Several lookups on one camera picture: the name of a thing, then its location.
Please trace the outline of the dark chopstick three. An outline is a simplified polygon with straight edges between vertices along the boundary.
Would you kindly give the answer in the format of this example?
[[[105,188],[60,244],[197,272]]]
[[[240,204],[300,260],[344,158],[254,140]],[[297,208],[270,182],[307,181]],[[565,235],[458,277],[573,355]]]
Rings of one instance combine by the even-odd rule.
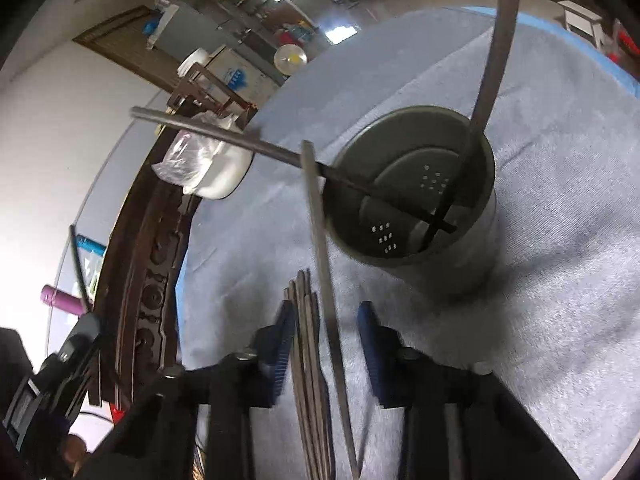
[[[302,164],[304,175],[311,239],[312,244],[314,244],[314,258],[316,259],[318,272],[321,307],[324,326],[326,326],[326,340],[329,345],[337,405],[340,411],[346,454],[349,462],[350,478],[359,479],[360,473],[354,435],[352,434],[352,418],[350,417],[348,404],[340,326],[338,326],[337,310],[335,307],[329,249],[328,243],[326,242],[326,229],[324,228],[322,197],[318,183],[320,174],[318,164],[314,159],[314,144],[310,141],[303,140],[302,144],[300,144],[300,163]]]

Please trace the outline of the dark chopstick six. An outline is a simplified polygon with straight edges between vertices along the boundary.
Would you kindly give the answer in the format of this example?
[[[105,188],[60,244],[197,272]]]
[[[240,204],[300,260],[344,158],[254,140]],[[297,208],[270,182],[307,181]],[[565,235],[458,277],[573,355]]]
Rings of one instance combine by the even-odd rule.
[[[310,361],[312,396],[314,397],[314,424],[317,434],[317,451],[320,462],[320,478],[334,479],[334,457],[330,435],[331,411],[326,380],[324,379],[319,349],[319,307],[317,294],[312,290],[310,270],[305,270],[305,308]]]

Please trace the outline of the purple thermos bottle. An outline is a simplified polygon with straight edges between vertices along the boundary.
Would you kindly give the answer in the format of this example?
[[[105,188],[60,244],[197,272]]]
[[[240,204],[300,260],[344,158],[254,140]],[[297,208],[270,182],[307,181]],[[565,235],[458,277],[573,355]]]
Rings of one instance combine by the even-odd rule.
[[[44,285],[40,292],[41,301],[47,306],[63,312],[81,316],[86,310],[80,298],[63,292],[51,285]]]

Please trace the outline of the grey metal utensil holder cup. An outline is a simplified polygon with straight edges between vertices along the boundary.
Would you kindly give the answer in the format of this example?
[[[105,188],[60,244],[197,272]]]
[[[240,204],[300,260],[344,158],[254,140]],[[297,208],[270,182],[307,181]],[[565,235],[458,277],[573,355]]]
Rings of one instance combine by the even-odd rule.
[[[448,108],[410,106],[386,114],[350,140],[333,165],[395,192],[434,214],[469,133],[468,118]],[[328,181],[322,197],[335,245],[430,296],[459,296],[480,287],[499,246],[494,153],[486,139],[466,166],[446,215],[457,227],[424,244],[428,225],[353,188]]]

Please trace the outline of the white plastic bowl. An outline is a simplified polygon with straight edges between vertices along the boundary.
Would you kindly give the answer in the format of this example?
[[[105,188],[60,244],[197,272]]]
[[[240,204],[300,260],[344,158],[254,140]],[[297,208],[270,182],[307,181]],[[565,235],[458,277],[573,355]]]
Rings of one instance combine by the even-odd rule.
[[[218,141],[204,176],[192,193],[206,200],[223,200],[240,185],[252,164],[254,154],[228,142]]]

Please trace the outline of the clear plastic bag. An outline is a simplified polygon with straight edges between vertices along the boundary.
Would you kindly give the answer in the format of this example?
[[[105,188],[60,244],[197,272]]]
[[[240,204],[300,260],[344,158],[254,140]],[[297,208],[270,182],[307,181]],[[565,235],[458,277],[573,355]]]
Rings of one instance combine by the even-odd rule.
[[[180,130],[164,158],[152,166],[154,174],[164,182],[180,186],[184,195],[194,195],[194,185],[204,176],[217,142],[201,134]]]

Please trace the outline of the white round electric fan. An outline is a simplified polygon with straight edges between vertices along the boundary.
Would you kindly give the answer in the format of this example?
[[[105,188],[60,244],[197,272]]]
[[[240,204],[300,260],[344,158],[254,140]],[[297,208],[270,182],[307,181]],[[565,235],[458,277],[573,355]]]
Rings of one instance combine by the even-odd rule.
[[[294,75],[307,63],[306,52],[297,44],[284,44],[273,55],[274,67],[284,76]]]

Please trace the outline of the white chest freezer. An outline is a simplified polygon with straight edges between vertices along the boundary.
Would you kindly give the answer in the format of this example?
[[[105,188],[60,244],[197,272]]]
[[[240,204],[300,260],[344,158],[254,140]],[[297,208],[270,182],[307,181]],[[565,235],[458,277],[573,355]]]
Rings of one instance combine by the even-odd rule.
[[[220,47],[207,69],[244,101],[263,107],[280,89],[275,81],[229,47]]]

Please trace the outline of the white rice cooker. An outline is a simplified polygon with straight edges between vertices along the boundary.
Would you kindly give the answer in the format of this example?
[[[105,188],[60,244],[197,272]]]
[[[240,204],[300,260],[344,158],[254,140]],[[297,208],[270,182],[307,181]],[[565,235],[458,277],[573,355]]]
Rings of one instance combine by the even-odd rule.
[[[177,68],[177,74],[182,78],[186,76],[194,64],[206,65],[208,60],[208,52],[203,48],[197,48],[180,63]]]

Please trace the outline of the grey refrigerator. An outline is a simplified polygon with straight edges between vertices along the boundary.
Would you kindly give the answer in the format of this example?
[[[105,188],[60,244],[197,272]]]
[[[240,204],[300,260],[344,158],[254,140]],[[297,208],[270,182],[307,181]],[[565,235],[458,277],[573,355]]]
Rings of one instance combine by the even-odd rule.
[[[182,61],[197,48],[213,53],[228,47],[282,86],[285,76],[273,64],[278,40],[257,18],[218,0],[154,0],[160,21],[148,39]]]

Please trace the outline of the small white stool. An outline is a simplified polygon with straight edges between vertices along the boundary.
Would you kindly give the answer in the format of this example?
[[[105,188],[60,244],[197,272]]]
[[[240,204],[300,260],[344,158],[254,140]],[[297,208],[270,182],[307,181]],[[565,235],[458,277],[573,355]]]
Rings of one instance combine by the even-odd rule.
[[[589,38],[593,47],[601,51],[604,46],[604,30],[600,15],[570,0],[559,1],[558,5],[563,9],[565,29],[569,32],[581,32]]]

